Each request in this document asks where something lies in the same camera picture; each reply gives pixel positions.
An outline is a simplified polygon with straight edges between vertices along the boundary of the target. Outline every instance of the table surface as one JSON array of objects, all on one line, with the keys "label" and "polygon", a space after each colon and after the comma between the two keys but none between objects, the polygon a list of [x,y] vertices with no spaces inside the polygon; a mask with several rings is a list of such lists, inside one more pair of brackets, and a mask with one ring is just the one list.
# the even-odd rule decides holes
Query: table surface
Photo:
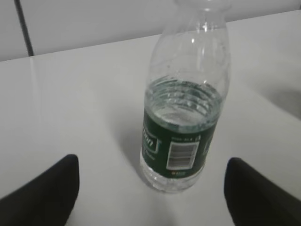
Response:
[{"label": "table surface", "polygon": [[226,164],[240,157],[301,199],[301,11],[228,23],[230,91],[199,181],[141,179],[145,77],[158,36],[0,63],[0,197],[68,153],[80,192],[68,226],[232,226]]}]

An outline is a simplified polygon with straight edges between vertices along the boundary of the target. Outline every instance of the logo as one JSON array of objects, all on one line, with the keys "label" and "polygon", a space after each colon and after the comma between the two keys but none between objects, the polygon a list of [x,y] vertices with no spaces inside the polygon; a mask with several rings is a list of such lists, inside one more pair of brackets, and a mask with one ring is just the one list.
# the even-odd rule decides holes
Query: logo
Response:
[{"label": "logo", "polygon": [[149,131],[147,131],[144,125],[143,125],[142,134],[143,134],[143,147],[154,154],[158,153],[159,145],[161,142]]}]

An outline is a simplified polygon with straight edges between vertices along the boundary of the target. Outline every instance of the water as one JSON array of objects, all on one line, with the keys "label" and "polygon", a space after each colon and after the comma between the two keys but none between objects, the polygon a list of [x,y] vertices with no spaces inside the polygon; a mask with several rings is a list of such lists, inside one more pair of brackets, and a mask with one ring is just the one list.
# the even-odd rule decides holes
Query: water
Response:
[{"label": "water", "polygon": [[[216,124],[222,98],[209,84],[198,85],[176,79],[159,79],[145,93],[145,111],[162,127],[178,133],[195,133]],[[176,193],[192,186],[202,168],[194,175],[170,179],[153,171],[141,155],[141,166],[148,181],[158,190]]]}]

